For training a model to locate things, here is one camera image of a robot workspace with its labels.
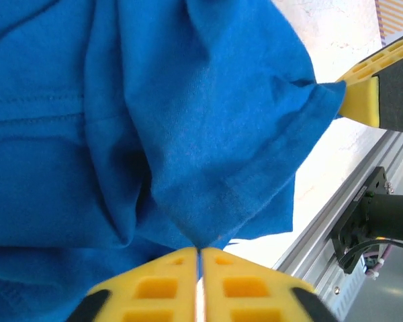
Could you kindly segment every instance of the blue fabric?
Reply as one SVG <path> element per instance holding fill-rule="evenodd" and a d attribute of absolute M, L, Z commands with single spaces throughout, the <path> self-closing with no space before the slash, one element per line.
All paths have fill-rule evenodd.
<path fill-rule="evenodd" d="M 185 246 L 292 229 L 336 117 L 270 0 L 0 1 L 0 321 Z"/>

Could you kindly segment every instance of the blue t-shirt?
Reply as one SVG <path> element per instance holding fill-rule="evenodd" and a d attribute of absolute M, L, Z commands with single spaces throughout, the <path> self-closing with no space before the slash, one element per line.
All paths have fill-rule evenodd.
<path fill-rule="evenodd" d="M 270 0 L 0 1 L 0 321 L 185 246 L 292 229 L 345 84 Z"/>

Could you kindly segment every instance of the striped surface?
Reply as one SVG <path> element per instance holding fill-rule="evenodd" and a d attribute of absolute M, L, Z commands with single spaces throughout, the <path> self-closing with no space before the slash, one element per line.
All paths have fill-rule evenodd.
<path fill-rule="evenodd" d="M 403 31 L 403 0 L 375 0 L 382 43 L 385 38 Z"/>

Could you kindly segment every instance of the metal frame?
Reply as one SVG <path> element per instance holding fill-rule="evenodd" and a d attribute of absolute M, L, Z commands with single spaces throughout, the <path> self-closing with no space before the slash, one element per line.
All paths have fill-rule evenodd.
<path fill-rule="evenodd" d="M 392 178 L 402 161 L 403 133 L 387 131 L 272 267 L 314 285 L 319 296 L 340 320 L 345 318 L 365 280 L 365 267 L 361 261 L 351 275 L 344 274 L 337 265 L 329 234 L 373 169 L 383 166 L 387 178 Z"/>

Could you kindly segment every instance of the black cable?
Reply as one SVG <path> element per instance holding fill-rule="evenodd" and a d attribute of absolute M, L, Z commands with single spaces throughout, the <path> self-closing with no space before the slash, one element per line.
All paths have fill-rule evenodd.
<path fill-rule="evenodd" d="M 355 258 L 355 256 L 360 257 L 363 255 L 371 246 L 388 244 L 399 248 L 403 248 L 403 243 L 395 241 L 392 239 L 374 239 L 363 241 L 360 244 L 352 247 L 345 255 L 339 259 L 339 266 L 345 268 L 346 265 Z"/>

